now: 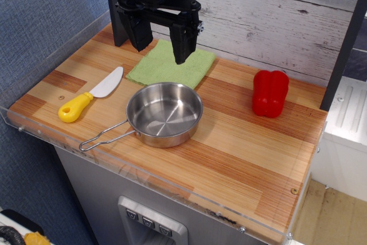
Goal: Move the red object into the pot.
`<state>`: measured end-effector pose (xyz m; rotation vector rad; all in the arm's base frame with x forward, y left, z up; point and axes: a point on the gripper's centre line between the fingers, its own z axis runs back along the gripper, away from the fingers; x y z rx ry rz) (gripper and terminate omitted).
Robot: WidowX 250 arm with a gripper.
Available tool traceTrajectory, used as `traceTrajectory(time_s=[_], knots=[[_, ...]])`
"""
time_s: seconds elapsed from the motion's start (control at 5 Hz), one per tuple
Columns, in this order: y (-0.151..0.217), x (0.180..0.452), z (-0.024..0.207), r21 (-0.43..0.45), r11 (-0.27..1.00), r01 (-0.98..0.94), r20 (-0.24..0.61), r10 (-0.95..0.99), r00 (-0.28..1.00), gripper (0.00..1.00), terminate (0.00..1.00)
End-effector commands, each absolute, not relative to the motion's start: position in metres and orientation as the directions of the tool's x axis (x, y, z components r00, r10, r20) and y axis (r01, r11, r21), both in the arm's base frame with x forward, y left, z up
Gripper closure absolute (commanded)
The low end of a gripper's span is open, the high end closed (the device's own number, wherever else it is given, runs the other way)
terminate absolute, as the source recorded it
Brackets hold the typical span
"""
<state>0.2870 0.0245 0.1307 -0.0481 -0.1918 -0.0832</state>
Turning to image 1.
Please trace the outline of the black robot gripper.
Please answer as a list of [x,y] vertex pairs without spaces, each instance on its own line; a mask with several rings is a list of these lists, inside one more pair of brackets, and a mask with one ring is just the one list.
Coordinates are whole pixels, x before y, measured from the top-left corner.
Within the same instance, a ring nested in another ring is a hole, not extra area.
[[170,29],[175,63],[183,64],[196,50],[204,29],[196,0],[117,0],[116,9],[133,47],[144,50],[153,40],[151,24]]

